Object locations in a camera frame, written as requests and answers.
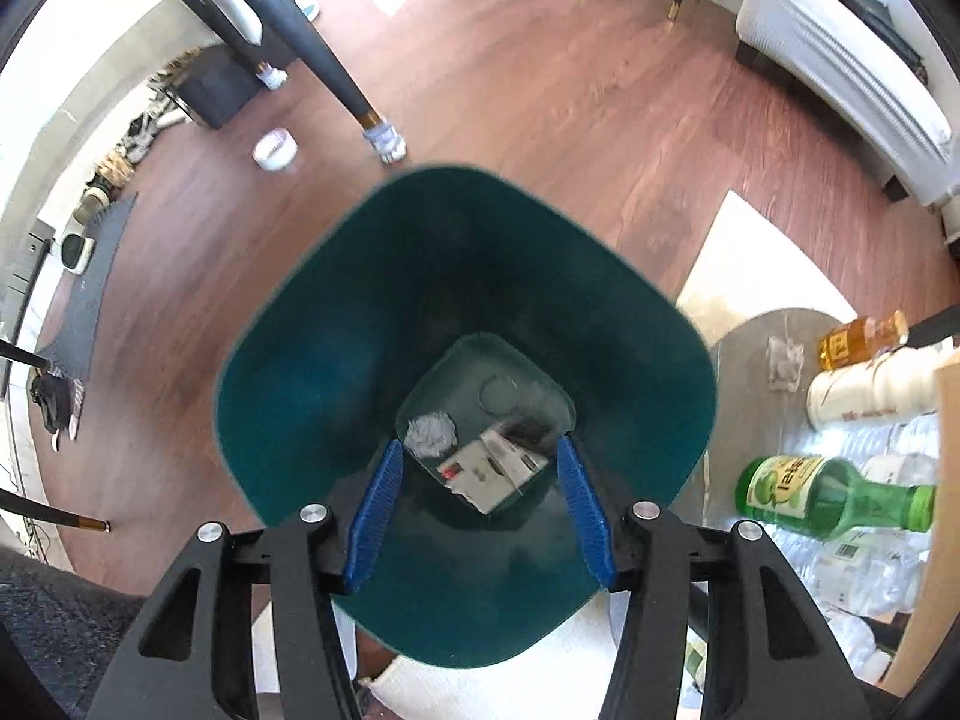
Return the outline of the paper ball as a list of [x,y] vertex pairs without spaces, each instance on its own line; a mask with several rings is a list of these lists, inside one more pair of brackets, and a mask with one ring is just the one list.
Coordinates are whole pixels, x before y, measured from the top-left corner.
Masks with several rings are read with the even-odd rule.
[[407,422],[405,449],[416,460],[443,458],[457,445],[455,422],[446,411],[431,411]]

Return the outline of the cream floor rug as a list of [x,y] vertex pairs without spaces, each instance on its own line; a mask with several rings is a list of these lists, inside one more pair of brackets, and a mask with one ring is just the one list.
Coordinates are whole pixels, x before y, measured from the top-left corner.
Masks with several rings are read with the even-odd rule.
[[773,310],[815,310],[830,317],[830,327],[856,316],[802,249],[734,190],[722,200],[675,305],[708,346]]

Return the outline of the white tape roll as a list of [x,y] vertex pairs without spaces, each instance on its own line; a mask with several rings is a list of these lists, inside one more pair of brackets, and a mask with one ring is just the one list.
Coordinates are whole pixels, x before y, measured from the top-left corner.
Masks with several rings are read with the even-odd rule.
[[265,133],[252,149],[252,160],[263,171],[283,171],[293,164],[298,154],[298,144],[286,128],[274,128]]

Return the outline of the lower round shelf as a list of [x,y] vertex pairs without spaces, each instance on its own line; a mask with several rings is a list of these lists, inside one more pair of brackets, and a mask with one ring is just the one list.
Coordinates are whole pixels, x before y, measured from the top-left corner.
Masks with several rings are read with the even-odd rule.
[[[766,312],[711,349],[718,378],[713,435],[672,511],[709,528],[729,527],[743,470],[770,455],[844,458],[871,481],[939,481],[939,422],[934,413],[901,424],[837,424],[815,429],[807,390],[818,376],[814,346],[832,319],[809,309]],[[822,605],[857,616],[910,614],[931,554],[932,535],[901,528],[854,528],[833,541],[768,525],[807,590]]]

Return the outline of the white plastic bottle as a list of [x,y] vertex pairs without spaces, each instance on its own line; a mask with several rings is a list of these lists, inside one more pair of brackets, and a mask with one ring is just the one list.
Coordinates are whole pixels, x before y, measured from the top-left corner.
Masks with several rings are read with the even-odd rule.
[[949,355],[937,348],[895,353],[832,372],[807,388],[807,418],[816,431],[905,424],[937,410],[935,371]]

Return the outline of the dark green trash bin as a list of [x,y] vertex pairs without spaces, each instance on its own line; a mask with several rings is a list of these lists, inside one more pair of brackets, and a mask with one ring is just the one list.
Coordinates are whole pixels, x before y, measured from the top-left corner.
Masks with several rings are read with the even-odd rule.
[[[635,268],[500,177],[430,166],[376,188],[275,291],[221,371],[215,436],[275,525],[428,415],[459,445],[544,422],[623,500],[669,504],[715,413],[700,333]],[[596,590],[553,470],[482,514],[407,458],[373,575],[343,609],[400,655],[480,668]]]

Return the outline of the black handbag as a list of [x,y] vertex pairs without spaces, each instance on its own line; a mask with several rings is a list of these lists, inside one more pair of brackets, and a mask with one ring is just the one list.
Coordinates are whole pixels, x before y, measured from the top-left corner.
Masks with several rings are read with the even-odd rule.
[[885,46],[898,55],[911,73],[923,83],[929,85],[929,75],[921,55],[896,31],[889,9],[880,0],[838,0],[859,20],[864,23]]

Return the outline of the black table leg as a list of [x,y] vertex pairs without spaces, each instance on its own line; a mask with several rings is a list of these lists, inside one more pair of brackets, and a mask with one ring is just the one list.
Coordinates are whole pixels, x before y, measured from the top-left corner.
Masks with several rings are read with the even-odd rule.
[[363,137],[384,164],[407,158],[407,144],[391,122],[384,119],[304,16],[295,0],[244,0],[264,25],[302,60],[317,79],[337,98],[363,130]]

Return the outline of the red SanDisk box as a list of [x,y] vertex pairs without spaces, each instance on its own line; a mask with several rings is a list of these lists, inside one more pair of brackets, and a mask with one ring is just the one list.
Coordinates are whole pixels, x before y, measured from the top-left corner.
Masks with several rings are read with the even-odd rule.
[[479,514],[490,515],[524,489],[548,466],[548,458],[490,427],[438,466],[444,488],[462,497]]

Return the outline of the amber drink bottle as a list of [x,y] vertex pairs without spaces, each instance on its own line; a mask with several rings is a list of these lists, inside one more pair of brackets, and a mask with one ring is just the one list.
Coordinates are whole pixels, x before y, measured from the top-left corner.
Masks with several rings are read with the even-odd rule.
[[882,319],[857,317],[818,340],[818,366],[822,371],[836,371],[869,362],[901,348],[909,336],[907,316],[900,309]]

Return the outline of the green glass bottle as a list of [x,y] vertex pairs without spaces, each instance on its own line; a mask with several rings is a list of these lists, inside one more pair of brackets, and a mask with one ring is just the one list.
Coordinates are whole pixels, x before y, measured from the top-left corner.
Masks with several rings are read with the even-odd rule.
[[875,483],[848,460],[822,455],[770,455],[743,470],[734,504],[739,514],[818,541],[854,528],[926,533],[934,484]]

